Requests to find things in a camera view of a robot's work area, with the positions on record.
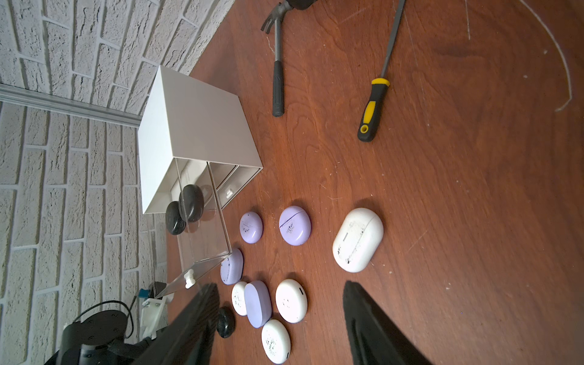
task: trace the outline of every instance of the clear plastic container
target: clear plastic container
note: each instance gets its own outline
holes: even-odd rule
[[[215,170],[222,182],[235,169],[234,166],[229,168],[229,165],[218,167],[221,168]],[[166,176],[164,183],[167,184],[167,189],[164,190],[168,193],[165,193],[164,197],[158,195],[159,199],[164,199],[167,205],[172,201],[178,201],[182,211],[188,211],[187,204],[179,196],[185,186],[193,184],[203,192],[204,208],[200,219],[187,221],[185,230],[176,236],[182,273],[158,294],[158,298],[184,289],[185,274],[189,270],[192,270],[192,278],[197,281],[232,252],[221,212],[224,204],[220,203],[217,194],[211,164],[200,160],[175,158]]]

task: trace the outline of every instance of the small white tab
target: small white tab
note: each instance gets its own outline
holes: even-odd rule
[[[185,288],[190,288],[191,286],[194,285],[195,283],[195,279],[193,277],[194,271],[193,269],[189,269],[189,271],[187,271],[184,275],[185,277]]]

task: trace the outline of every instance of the black rubber grip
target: black rubber grip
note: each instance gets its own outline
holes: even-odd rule
[[[365,110],[363,111],[363,116],[361,117],[361,123],[359,124],[359,130],[357,131],[357,137],[360,141],[371,142],[375,138],[377,133],[377,127],[379,127],[379,121],[381,119],[381,108],[383,107],[383,98],[385,93],[387,93],[389,86],[386,84],[374,84],[371,86],[371,96],[367,105],[365,105]],[[371,104],[371,110],[369,110],[370,119],[365,120],[367,109]]]
[[[272,96],[272,115],[284,115],[284,68],[282,61],[274,62],[274,93]]]

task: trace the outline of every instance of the brick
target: brick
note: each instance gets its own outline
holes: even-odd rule
[[[12,252],[0,342],[0,359],[3,364],[20,364],[26,360],[33,271],[34,249]]]
[[[73,71],[93,75],[95,42],[98,38],[102,2],[77,0],[75,2],[75,27],[73,29]]]
[[[154,248],[156,263],[166,262],[166,222],[164,213],[154,215]]]
[[[166,276],[166,262],[159,263],[156,265],[154,277],[155,277],[156,281],[160,281],[161,283],[170,283],[171,282],[170,280],[168,280],[168,278]]]
[[[154,76],[156,75],[156,70],[156,66],[152,66],[146,62],[142,62],[140,65],[134,88],[128,98],[128,104],[126,106],[126,111],[128,113],[138,114],[142,109],[144,98],[146,98],[148,91],[150,91],[150,87],[154,81]]]
[[[121,233],[121,156],[107,156],[106,234]]]
[[[46,189],[43,197],[43,216],[40,220],[39,256],[36,267],[35,289],[41,290],[59,284],[59,258],[63,236],[65,189]]]
[[[152,214],[142,213],[142,191],[138,189],[138,230],[140,232],[154,229],[154,220]]]
[[[57,327],[57,292],[37,295],[33,313],[33,346],[30,347],[30,363],[44,364],[55,353],[55,329]]]
[[[15,197],[14,190],[0,190],[0,298],[4,296]]]
[[[45,22],[47,30],[48,67],[51,72],[51,94],[71,96],[71,40],[69,31]]]
[[[48,82],[47,66],[24,59],[20,62],[25,73],[25,88],[48,94],[51,87]]]
[[[47,144],[48,112],[33,107],[26,108],[25,143],[38,146]]]
[[[9,103],[2,103],[0,107],[0,184],[16,184],[25,107]]]
[[[207,48],[211,38],[213,38],[217,28],[219,28],[219,24],[221,24],[234,2],[235,0],[218,0],[211,16],[208,21],[205,22],[199,38],[195,41],[189,55],[185,58],[183,65],[180,67],[181,73],[188,75],[192,71],[195,63],[197,63],[203,54],[203,51]]]
[[[124,149],[124,185],[138,183],[136,177],[136,128],[121,128],[122,146]]]
[[[67,168],[67,199],[65,199],[64,239],[83,238],[85,194],[87,191],[87,154],[70,151]]]
[[[89,140],[89,119],[70,117],[69,147],[87,148]]]
[[[106,123],[89,122],[89,184],[106,183]]]
[[[121,46],[131,0],[107,0],[102,38]]]
[[[120,237],[105,239],[103,262],[103,300],[120,300],[121,249]],[[119,304],[104,304],[104,310],[119,310]]]
[[[136,215],[136,188],[124,187],[122,225],[122,255],[124,270],[138,266],[138,217]]]
[[[74,74],[72,91],[73,100],[89,104],[92,93],[93,79]]]
[[[43,60],[43,31],[40,24],[40,4],[35,0],[12,1],[12,18],[20,53]]]
[[[107,126],[107,150],[121,152],[121,126],[108,123]]]
[[[138,272],[133,271],[129,273],[124,273],[123,275],[123,293],[121,296],[121,301],[126,303],[128,307],[130,303],[132,303],[132,299],[134,295],[138,294]],[[134,317],[134,333],[126,340],[129,343],[136,343],[138,342],[138,333],[139,328],[138,324],[140,323],[138,320],[138,306],[134,304],[134,308],[131,310],[132,316]],[[131,329],[130,320],[128,320],[128,328],[126,330],[126,336],[130,334]]]
[[[148,42],[145,58],[160,63],[166,51],[166,45],[175,32],[176,22],[180,19],[186,0],[165,1],[160,8],[154,31]]]
[[[45,16],[58,23],[69,25],[69,3],[68,0],[44,0]]]
[[[67,154],[69,148],[69,116],[51,112],[48,127],[46,184],[67,182]]]
[[[120,52],[105,44],[99,46],[98,64],[95,70],[95,83],[91,104],[107,107],[110,87],[113,82]]]
[[[144,110],[146,109],[146,104],[148,104],[148,96],[146,96],[146,99],[144,99],[144,103],[142,104],[142,109],[140,109],[140,112],[138,115],[144,115]]]
[[[87,190],[83,277],[102,274],[103,263],[103,189]]]
[[[156,4],[148,0],[136,0],[121,52],[116,84],[131,87],[132,77],[154,24],[157,8]]]
[[[154,257],[150,232],[140,232],[140,287],[148,288],[154,281]]]
[[[209,10],[214,2],[215,0],[191,0],[185,10],[185,18],[200,27],[207,19]]]
[[[37,244],[43,172],[44,151],[25,148],[20,172],[18,205],[14,214],[13,246]]]
[[[102,301],[102,281],[95,280],[85,283],[83,285],[83,300],[81,301],[82,310],[87,310],[93,305]],[[97,312],[101,311],[101,305],[95,309],[90,310],[86,314],[83,314],[81,321],[86,320]]]
[[[81,257],[83,244],[73,242],[63,245],[62,278],[58,328],[70,325],[79,315],[81,305]],[[62,331],[57,331],[57,347],[61,346]]]
[[[166,56],[164,56],[162,64],[171,69],[178,70],[181,61],[189,49],[189,45],[193,43],[196,33],[197,28],[181,20],[175,35],[172,37],[171,45],[168,46],[168,51],[166,51]]]
[[[126,101],[128,97],[128,89],[121,88],[119,86],[112,87],[112,95],[110,97],[108,108],[113,110],[121,110],[122,112],[126,109]]]
[[[16,44],[12,34],[12,19],[6,2],[0,3],[0,82],[23,88],[20,60],[16,56]]]

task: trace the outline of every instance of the open box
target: open box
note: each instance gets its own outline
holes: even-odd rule
[[[177,236],[182,274],[160,295],[198,280],[231,254],[221,210],[263,168],[236,95],[159,67],[138,129],[142,212],[165,213],[185,186],[204,213]]]

